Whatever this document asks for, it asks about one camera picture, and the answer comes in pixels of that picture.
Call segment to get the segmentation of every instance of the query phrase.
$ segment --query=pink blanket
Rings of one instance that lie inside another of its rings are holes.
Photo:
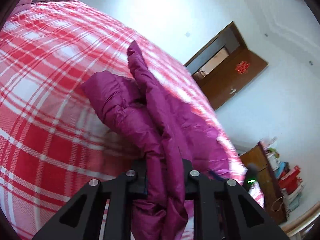
[[[20,0],[17,6],[13,9],[12,13],[9,17],[22,12],[24,10],[30,10],[31,9],[31,1],[32,0]]]

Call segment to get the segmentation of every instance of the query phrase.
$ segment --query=plaid blanket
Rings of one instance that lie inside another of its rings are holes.
[[[181,63],[79,1],[32,4],[0,32],[0,206],[22,239],[90,179],[129,169],[136,148],[100,122],[79,86],[106,69],[132,77],[126,51],[133,40],[159,82],[219,130],[230,174],[243,180],[245,167]],[[263,205],[258,185],[251,195]],[[193,239],[192,232],[190,220],[183,239]]]

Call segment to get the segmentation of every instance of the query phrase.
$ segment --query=black device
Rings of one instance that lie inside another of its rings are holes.
[[[288,240],[262,207],[233,179],[211,180],[183,160],[186,200],[194,200],[196,240]],[[109,199],[103,240],[129,240],[134,199],[147,197],[145,161],[117,178],[90,180],[32,238],[33,240],[98,240]],[[19,237],[5,216],[5,240]]]

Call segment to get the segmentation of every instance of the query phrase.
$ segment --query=triangular cutout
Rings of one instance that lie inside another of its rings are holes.
[[[238,196],[241,209],[244,215],[245,222],[247,227],[251,228],[257,225],[260,225],[264,222],[264,219],[260,214],[255,210],[255,208],[247,201],[242,195]]]
[[[61,216],[59,222],[75,228],[79,223],[82,209],[86,200],[87,195],[81,195],[81,197],[73,203],[68,211]]]

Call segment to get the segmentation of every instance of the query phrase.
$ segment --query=purple jacket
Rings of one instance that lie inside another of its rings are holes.
[[[146,157],[148,199],[134,203],[133,235],[139,240],[179,239],[193,215],[184,205],[182,158],[200,172],[227,178],[228,157],[217,141],[218,131],[161,86],[135,41],[128,61],[134,79],[104,71],[82,88],[100,120]]]

